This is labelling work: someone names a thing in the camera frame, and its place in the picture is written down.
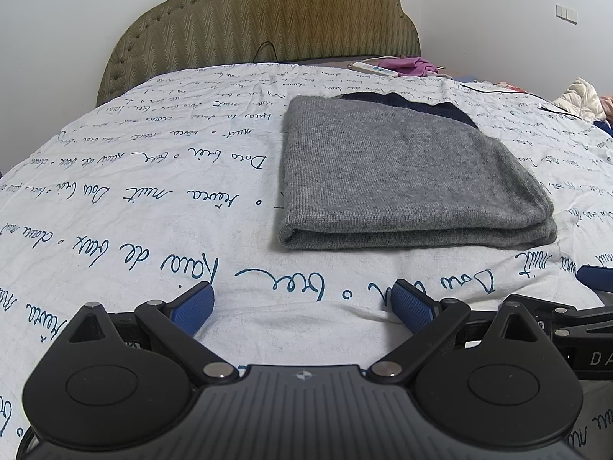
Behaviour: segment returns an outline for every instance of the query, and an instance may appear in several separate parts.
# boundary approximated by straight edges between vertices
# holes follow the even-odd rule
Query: folded gray knit garment
[[[284,118],[289,249],[552,243],[554,206],[498,140],[462,122],[296,97]]]

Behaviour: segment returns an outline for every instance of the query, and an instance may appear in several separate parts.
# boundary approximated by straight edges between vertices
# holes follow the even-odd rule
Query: white bed sheet
[[[364,90],[458,105],[547,189],[558,240],[529,251],[281,248],[289,100]],[[362,367],[409,336],[387,306],[397,278],[482,310],[513,292],[600,306],[574,272],[613,265],[613,139],[539,104],[443,78],[257,64],[158,76],[69,124],[0,180],[0,458],[28,427],[23,383],[87,301],[129,311],[211,280],[215,311],[197,338],[232,364]]]

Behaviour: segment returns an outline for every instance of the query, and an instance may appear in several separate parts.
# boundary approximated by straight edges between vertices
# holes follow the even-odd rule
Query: bed
[[[537,97],[492,85],[247,64],[266,41],[288,62],[419,54],[398,0],[284,1],[312,6],[169,0],[149,10],[113,50],[99,106],[0,181],[0,458],[14,456],[28,427],[25,379],[87,301],[129,311],[210,281],[216,306],[196,338],[240,369],[366,368],[410,336],[388,305],[397,278],[481,310],[513,292],[578,309],[602,304],[574,274],[583,264],[613,265],[611,137],[541,109]],[[333,32],[335,22],[359,16],[379,27]],[[261,52],[272,60],[272,47]],[[297,95],[355,91],[458,106],[547,189],[557,241],[526,251],[284,250],[277,231],[287,104]],[[604,383],[585,389],[569,443],[607,458],[613,438],[592,418],[613,416],[613,393]]]

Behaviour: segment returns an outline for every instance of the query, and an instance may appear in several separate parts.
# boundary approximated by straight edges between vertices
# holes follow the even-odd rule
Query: red cloth
[[[408,57],[406,59],[383,59],[379,67],[396,71],[398,76],[425,76],[428,72],[437,73],[438,67],[425,61],[421,57]]]

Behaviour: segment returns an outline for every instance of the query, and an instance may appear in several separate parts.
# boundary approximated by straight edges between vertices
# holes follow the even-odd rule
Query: tufted headboard
[[[280,62],[419,55],[417,30],[400,0],[168,0],[119,39],[97,104],[158,74],[252,62],[265,41]],[[272,47],[258,59],[272,61]]]

